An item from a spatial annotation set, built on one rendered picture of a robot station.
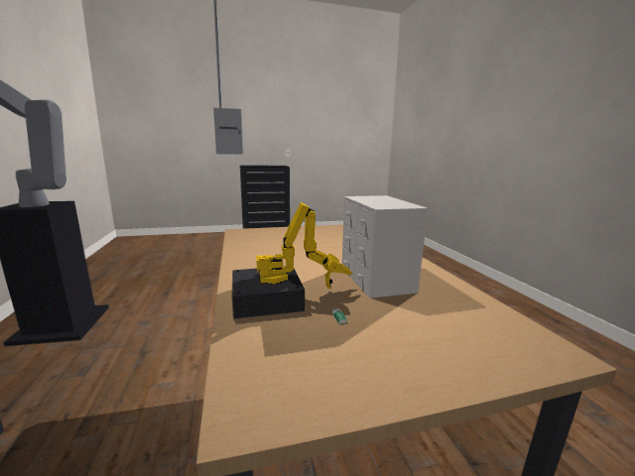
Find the white chest of drawers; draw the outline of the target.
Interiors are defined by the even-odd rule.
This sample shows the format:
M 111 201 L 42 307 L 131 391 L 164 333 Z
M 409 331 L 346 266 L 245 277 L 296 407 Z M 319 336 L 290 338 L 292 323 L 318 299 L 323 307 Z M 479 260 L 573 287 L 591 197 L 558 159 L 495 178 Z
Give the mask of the white chest of drawers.
M 369 298 L 380 298 L 419 292 L 425 233 L 428 209 L 426 207 L 397 199 L 387 195 L 381 196 L 345 196 L 345 201 L 358 203 L 358 208 L 365 206 L 375 211 L 373 239 L 369 238 L 344 221 L 371 241 L 371 268 L 345 247 L 356 259 L 371 270 Z M 352 200 L 353 199 L 353 200 Z M 357 202 L 358 201 L 358 202 Z

